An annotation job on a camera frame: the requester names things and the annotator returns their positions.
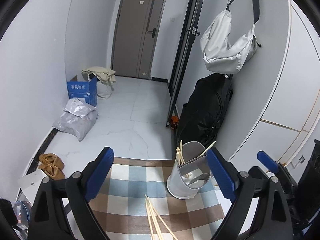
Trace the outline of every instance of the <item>black door frame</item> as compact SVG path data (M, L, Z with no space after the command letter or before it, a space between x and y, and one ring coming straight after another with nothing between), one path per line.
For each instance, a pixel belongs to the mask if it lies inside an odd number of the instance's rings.
M196 39L196 36L199 35L199 33L197 31L198 31L198 22L199 22L199 18L200 18L202 4L203 4L203 0L197 0L196 7L195 7L195 15L193 16L191 28L190 28L190 30L185 30L185 32L189 32L188 40L186 42L187 51L185 52L185 58L182 59L183 60L183 62L181 62L182 63L182 67L179 69L179 73L178 73L178 76L177 76L177 81L175 83L175 87L174 87L172 93L170 93L171 101L170 101L170 106L169 106L169 112L168 112L166 127L168 127L170 125L170 119L171 119L171 116L173 114L173 111L175 109L175 105L176 105L176 102L177 102L177 99L178 99L179 91L180 91L180 88L181 88L181 84L182 84L184 73L185 73L186 68L187 68L187 64L188 64L190 52L191 52L191 49L192 49L192 45L193 45L193 43L194 43L194 41ZM175 70L174 71L172 70L172 75L174 75L175 72L177 71L177 68L178 68L178 66L177 66L178 59L177 58L179 57L181 49L182 48L180 48L180 51L179 50L177 51L177 56L176 56L176 60L175 60Z
M171 77L170 77L170 81L169 81L169 92L170 92L171 96L172 96L172 92L174 89L172 87L172 85L173 85L172 82L173 82L174 75L175 75L177 67L178 67L177 65L178 65L179 56L180 56L180 53L182 50L183 38L184 38L184 35L187 31L188 19L189 19L190 13L191 13L191 6L192 6L192 0L189 0L187 11L186 11L186 16L184 18L183 27L182 27L182 31L181 31L181 35L180 35L179 45L178 45L178 49L177 49L176 57L175 57L175 60L173 63L172 73L171 73Z

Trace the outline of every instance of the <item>cardboard box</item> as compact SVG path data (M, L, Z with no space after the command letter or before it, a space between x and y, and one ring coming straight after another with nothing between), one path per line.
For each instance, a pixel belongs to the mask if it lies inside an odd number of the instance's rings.
M67 82L69 98L84 98L85 102L96 106L97 99L97 78L91 81L78 81L77 76Z

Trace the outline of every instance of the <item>brown shoe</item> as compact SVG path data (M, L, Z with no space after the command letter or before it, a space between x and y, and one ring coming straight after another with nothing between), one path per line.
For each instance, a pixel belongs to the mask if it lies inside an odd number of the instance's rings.
M62 170L64 168L64 163L62 162L62 160L57 155L55 155L53 153L41 154L39 156L39 161L42 164L51 163L54 166L58 167L60 170Z
M64 176L63 172L58 167L54 166L51 163L41 164L39 166L39 169L41 169L47 176L49 176L53 180L59 180L59 179L66 178L66 176Z

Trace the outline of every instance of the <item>metal bolt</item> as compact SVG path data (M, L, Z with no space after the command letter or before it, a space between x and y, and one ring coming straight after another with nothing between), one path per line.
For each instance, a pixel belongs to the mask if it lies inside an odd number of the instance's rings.
M276 176L272 176L271 177L271 180L274 182L274 183L277 183L279 181L279 179L276 177Z
M249 173L247 173L246 171L241 171L240 176L243 178L247 178L247 177L249 177Z
M72 177L74 178L74 179L77 179L77 178L79 178L81 176L81 173L79 172L79 171L76 171L76 172L74 172L73 174L72 174Z
M42 179L42 182L43 183L48 183L50 181L49 177L45 177Z

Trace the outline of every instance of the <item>checkered rug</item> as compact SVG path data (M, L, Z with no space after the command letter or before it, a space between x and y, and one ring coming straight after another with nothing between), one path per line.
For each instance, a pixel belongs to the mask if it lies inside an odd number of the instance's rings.
M211 239L224 218L211 180L193 199L176 199L166 188L173 164L115 158L98 196L89 203L110 239L151 239L145 194L179 240ZM173 239L158 223L164 239Z

